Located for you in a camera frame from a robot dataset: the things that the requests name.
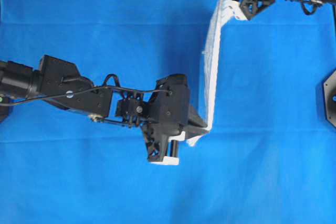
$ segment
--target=bolt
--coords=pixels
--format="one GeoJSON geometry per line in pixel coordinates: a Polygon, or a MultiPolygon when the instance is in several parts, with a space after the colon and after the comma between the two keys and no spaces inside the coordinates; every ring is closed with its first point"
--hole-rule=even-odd
{"type": "Polygon", "coordinates": [[[73,95],[72,93],[73,93],[73,92],[72,92],[71,90],[68,90],[68,91],[66,92],[66,94],[70,94],[70,95],[67,95],[67,98],[73,98],[74,95],[73,95]]]}
{"type": "Polygon", "coordinates": [[[138,106],[137,109],[136,109],[136,111],[140,114],[140,113],[142,113],[143,109],[142,109],[141,106],[138,106]]]}

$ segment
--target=black cable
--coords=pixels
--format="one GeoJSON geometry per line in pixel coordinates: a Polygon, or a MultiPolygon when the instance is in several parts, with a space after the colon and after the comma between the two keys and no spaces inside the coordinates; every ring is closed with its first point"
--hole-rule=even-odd
{"type": "Polygon", "coordinates": [[[76,92],[73,92],[73,93],[48,95],[48,96],[45,96],[45,97],[36,97],[36,98],[26,99],[26,100],[23,100],[23,101],[18,101],[18,102],[13,102],[13,103],[0,103],[0,106],[4,106],[4,107],[16,106],[16,105],[20,105],[20,104],[24,104],[24,103],[28,103],[28,102],[67,97],[69,95],[83,94],[83,93],[87,93],[87,92],[91,92],[91,91],[99,90],[99,89],[111,89],[111,90],[114,90],[114,91],[136,92],[136,93],[143,93],[143,94],[145,94],[145,93],[156,93],[156,92],[166,92],[166,93],[169,92],[169,90],[162,90],[162,89],[136,90],[136,89],[128,89],[128,88],[122,88],[122,87],[117,87],[117,86],[112,86],[112,85],[105,85],[105,86],[97,86],[97,87],[94,87],[94,88],[85,89],[85,90],[82,90],[82,91],[76,91],[76,92]]]}
{"type": "Polygon", "coordinates": [[[303,12],[306,15],[314,14],[316,12],[317,8],[321,6],[321,4],[319,4],[319,3],[315,3],[315,2],[307,1],[307,0],[300,0],[300,3],[301,3],[301,8],[302,8],[303,12]],[[312,5],[311,11],[308,11],[305,4],[312,5]]]}
{"type": "MultiPolygon", "coordinates": [[[[120,82],[119,82],[119,78],[116,74],[114,73],[111,73],[111,74],[108,74],[106,77],[105,77],[105,80],[103,82],[103,86],[106,86],[107,85],[107,82],[109,81],[109,79],[113,77],[114,79],[114,84],[117,86],[117,87],[121,87],[120,86],[120,82]]],[[[122,98],[125,98],[124,96],[124,93],[123,92],[120,92],[120,95],[122,96],[122,98]]]]}

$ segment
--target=wire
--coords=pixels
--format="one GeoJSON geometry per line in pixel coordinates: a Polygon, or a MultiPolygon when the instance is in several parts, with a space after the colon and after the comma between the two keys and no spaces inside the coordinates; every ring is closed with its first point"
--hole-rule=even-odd
{"type": "Polygon", "coordinates": [[[28,102],[67,97],[69,95],[83,94],[83,93],[87,93],[87,92],[91,92],[91,91],[99,90],[99,89],[111,89],[111,90],[114,90],[114,91],[135,92],[135,93],[143,93],[143,94],[145,94],[145,93],[157,93],[157,92],[166,92],[166,93],[169,92],[169,90],[163,90],[163,89],[136,90],[136,89],[128,89],[128,88],[122,88],[122,87],[117,87],[117,86],[112,86],[112,85],[104,85],[104,86],[97,86],[97,87],[94,87],[94,88],[85,89],[85,90],[81,90],[81,91],[76,91],[76,92],[73,92],[73,93],[48,95],[48,96],[45,96],[45,97],[36,97],[36,98],[26,99],[26,100],[23,100],[23,101],[18,101],[18,102],[13,102],[13,103],[0,103],[0,106],[3,106],[3,107],[16,106],[16,105],[20,105],[20,104],[24,104],[24,103],[28,103],[28,102]]]}
{"type": "MultiPolygon", "coordinates": [[[[114,84],[117,86],[117,87],[120,87],[120,82],[119,82],[119,78],[116,74],[114,73],[111,73],[111,74],[108,74],[106,77],[105,77],[105,80],[103,82],[103,86],[106,86],[107,85],[107,82],[109,81],[109,79],[113,77],[114,79],[114,84]]],[[[120,92],[120,95],[122,96],[122,98],[125,98],[124,96],[124,93],[123,92],[120,92]]]]}

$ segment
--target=white plastic part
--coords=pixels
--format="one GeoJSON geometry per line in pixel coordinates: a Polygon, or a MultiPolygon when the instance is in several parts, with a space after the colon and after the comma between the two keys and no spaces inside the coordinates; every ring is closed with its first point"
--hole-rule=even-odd
{"type": "Polygon", "coordinates": [[[176,141],[184,141],[185,140],[185,131],[182,131],[182,133],[178,136],[170,136],[168,137],[168,142],[170,142],[171,140],[176,140],[176,141]]]}
{"type": "Polygon", "coordinates": [[[179,165],[180,159],[178,157],[164,156],[162,162],[151,162],[154,165],[179,165]]]}
{"type": "MultiPolygon", "coordinates": [[[[205,75],[205,105],[206,105],[206,130],[212,129],[215,111],[215,97],[218,72],[219,47],[221,43],[221,29],[231,18],[239,17],[239,20],[247,20],[239,8],[239,3],[233,0],[218,0],[216,9],[212,15],[206,38],[204,54],[205,75]]],[[[202,136],[196,136],[187,140],[189,146],[194,146],[202,136]]]]}

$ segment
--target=blue surface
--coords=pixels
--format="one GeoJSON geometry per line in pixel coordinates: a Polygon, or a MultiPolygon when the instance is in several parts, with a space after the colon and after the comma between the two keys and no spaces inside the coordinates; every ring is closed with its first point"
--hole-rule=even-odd
{"type": "MultiPolygon", "coordinates": [[[[189,76],[216,0],[1,0],[1,60],[43,54],[101,83],[152,89],[189,76]]],[[[0,223],[335,223],[336,130],[321,82],[336,67],[330,6],[305,16],[277,0],[223,28],[214,129],[150,165],[139,129],[91,123],[43,102],[0,131],[0,223]]]]}

